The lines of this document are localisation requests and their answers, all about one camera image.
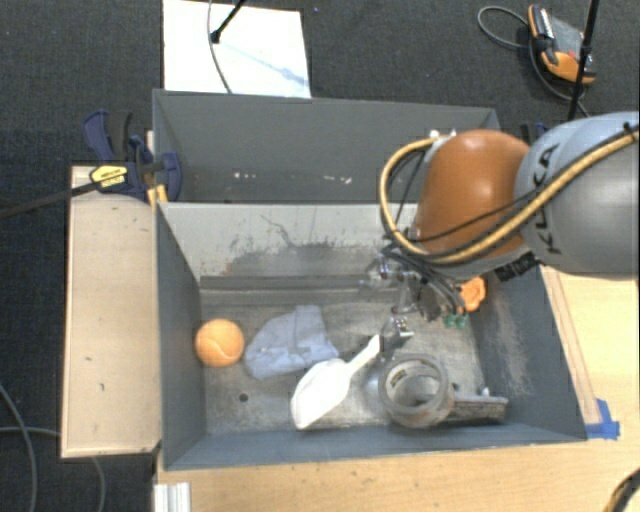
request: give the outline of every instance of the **black carpet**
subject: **black carpet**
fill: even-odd
[[[524,15],[529,2],[504,2]],[[538,83],[527,52],[480,32],[482,0],[264,0],[301,9],[312,94],[493,107],[503,128],[553,126],[568,106]],[[578,27],[588,2],[544,4]],[[98,108],[134,112],[132,132],[151,127],[151,89],[162,86],[161,0],[4,0],[0,10],[0,198],[29,201],[67,185],[74,160],[93,159],[80,123]],[[593,40],[599,76],[592,113],[638,109],[640,3],[601,2]],[[518,23],[487,17],[499,35]],[[0,221],[0,383],[25,423],[58,429],[63,361],[66,207]],[[0,405],[0,426],[13,425]],[[38,510],[93,510],[98,480],[85,463],[62,463],[37,439]],[[103,459],[105,510],[150,504],[149,456]],[[0,510],[28,509],[30,474],[19,436],[0,438]]]

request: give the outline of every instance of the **tennis ball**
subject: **tennis ball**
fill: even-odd
[[[242,357],[244,336],[240,327],[231,320],[216,318],[198,330],[195,350],[207,366],[229,366]]]

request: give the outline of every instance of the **gray cloth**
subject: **gray cloth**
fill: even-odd
[[[338,357],[327,338],[318,306],[297,306],[293,313],[265,323],[247,347],[244,361],[256,379],[296,372]]]

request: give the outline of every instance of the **tape roll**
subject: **tape roll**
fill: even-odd
[[[378,379],[378,393],[391,418],[410,428],[437,425],[454,405],[447,371],[422,354],[406,354],[389,361]]]

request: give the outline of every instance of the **white plastic spoon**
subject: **white plastic spoon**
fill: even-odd
[[[330,359],[314,365],[300,379],[291,398],[291,415],[296,428],[303,430],[337,407],[349,393],[351,378],[380,352],[380,336],[348,363]]]

